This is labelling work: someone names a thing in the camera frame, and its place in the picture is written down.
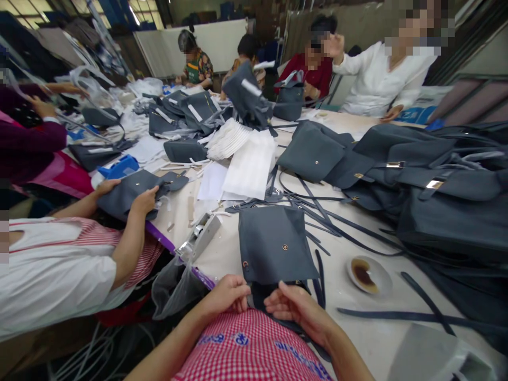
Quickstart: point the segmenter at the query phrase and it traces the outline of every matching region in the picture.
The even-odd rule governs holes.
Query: brown liquid
[[[362,285],[364,289],[374,294],[379,293],[379,289],[372,281],[372,279],[370,279],[370,275],[367,273],[370,269],[370,266],[367,262],[362,259],[353,259],[351,268],[356,280],[359,284]]]

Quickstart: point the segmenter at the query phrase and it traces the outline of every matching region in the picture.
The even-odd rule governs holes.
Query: white shirt
[[[51,221],[10,220],[9,224]],[[72,222],[10,226],[23,237],[9,249],[9,272],[0,275],[0,341],[73,317],[110,310],[133,288],[110,292],[116,275],[114,246],[75,246],[81,225]]]
[[[428,49],[417,49],[415,53],[417,51],[420,54],[429,52]],[[340,111],[382,117],[393,100],[394,106],[403,105],[404,110],[411,107],[437,56],[407,56],[389,72],[389,55],[390,48],[378,42],[355,57],[344,54],[344,61],[340,65],[333,65],[333,72],[337,74],[357,76]]]

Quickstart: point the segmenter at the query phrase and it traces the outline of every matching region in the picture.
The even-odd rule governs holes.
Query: pink checkered shirt
[[[225,312],[202,333],[175,380],[331,380],[309,346],[263,312]]]

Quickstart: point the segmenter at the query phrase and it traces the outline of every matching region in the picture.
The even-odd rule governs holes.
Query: white partition board
[[[210,57],[214,72],[231,69],[247,25],[243,19],[194,26],[197,44]],[[134,33],[152,76],[165,78],[182,73],[185,55],[178,47],[178,35],[183,29],[188,27]]]

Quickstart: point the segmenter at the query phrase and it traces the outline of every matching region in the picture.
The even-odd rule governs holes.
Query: gold buckle
[[[431,180],[427,185],[425,185],[425,188],[427,189],[439,189],[441,188],[441,185],[443,185],[445,182],[441,180]]]
[[[386,168],[404,168],[405,161],[389,161]]]

